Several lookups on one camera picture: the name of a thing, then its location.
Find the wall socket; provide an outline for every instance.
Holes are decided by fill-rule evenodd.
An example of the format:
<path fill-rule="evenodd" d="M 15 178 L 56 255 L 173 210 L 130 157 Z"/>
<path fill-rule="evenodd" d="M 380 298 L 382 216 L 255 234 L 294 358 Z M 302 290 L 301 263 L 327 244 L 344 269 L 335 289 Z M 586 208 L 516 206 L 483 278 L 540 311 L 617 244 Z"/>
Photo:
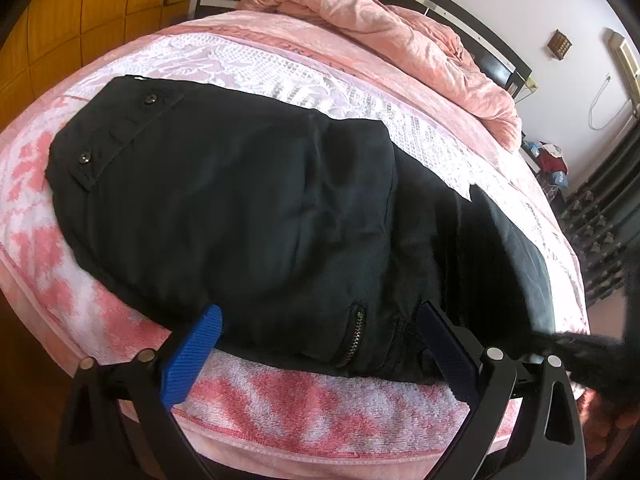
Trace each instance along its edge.
<path fill-rule="evenodd" d="M 529 78 L 525 81 L 524 85 L 531 91 L 532 94 L 538 89 L 538 84 L 533 81 L 533 78 L 531 76 L 529 76 Z"/>

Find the nightstand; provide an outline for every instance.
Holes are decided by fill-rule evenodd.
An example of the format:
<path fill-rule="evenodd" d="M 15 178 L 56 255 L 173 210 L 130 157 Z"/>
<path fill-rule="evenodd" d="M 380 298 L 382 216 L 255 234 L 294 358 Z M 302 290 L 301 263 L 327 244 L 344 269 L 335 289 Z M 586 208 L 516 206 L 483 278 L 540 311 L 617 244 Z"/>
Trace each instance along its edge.
<path fill-rule="evenodd" d="M 198 0 L 193 17 L 197 20 L 205 16 L 236 10 L 239 1 L 240 0 Z"/>

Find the crumpled pink blanket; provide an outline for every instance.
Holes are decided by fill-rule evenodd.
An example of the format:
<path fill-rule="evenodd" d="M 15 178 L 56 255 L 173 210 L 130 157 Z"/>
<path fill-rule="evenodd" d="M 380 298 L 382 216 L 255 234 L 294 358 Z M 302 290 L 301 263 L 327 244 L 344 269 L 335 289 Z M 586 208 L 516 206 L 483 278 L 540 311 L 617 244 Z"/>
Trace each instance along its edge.
<path fill-rule="evenodd" d="M 513 99 L 479 71 L 449 27 L 377 0 L 242 0 L 238 9 L 322 19 L 478 117 L 506 150 L 520 147 L 522 120 Z"/>

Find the zipper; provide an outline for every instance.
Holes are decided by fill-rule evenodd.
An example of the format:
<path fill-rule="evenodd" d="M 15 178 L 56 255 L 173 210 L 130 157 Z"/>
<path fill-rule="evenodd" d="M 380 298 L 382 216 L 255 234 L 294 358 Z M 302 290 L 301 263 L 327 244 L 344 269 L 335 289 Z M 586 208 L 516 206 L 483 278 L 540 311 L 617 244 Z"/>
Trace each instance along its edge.
<path fill-rule="evenodd" d="M 360 348 L 362 333 L 364 332 L 364 310 L 361 308 L 356 310 L 354 318 L 353 333 L 351 334 L 351 339 L 346 352 L 342 356 L 342 359 L 338 361 L 338 368 L 344 368 L 348 365 L 355 357 L 358 348 Z"/>

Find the black garment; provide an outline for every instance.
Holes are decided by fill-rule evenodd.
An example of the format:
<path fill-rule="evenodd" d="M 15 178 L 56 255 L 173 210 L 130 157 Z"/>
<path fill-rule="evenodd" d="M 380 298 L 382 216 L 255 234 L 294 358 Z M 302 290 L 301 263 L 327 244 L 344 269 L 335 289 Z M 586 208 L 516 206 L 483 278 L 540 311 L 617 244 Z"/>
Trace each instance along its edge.
<path fill-rule="evenodd" d="M 218 304 L 219 348 L 251 360 L 420 383 L 427 301 L 486 344 L 554 328 L 535 246 L 380 121 L 124 76 L 57 134 L 46 175 L 83 269 L 168 328 Z"/>

